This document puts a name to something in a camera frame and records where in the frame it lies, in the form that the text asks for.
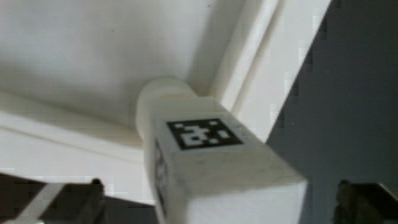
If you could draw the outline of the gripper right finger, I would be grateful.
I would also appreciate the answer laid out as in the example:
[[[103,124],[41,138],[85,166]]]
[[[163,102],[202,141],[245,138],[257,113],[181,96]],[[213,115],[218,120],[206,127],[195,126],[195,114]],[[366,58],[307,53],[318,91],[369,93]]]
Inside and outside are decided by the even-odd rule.
[[[398,224],[398,185],[337,184],[334,224]]]

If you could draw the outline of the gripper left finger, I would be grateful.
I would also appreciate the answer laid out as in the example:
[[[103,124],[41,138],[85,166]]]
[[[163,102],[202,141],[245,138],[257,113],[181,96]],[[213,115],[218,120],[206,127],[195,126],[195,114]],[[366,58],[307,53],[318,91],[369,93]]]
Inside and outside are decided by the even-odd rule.
[[[0,224],[106,224],[101,180],[49,183],[0,173]]]

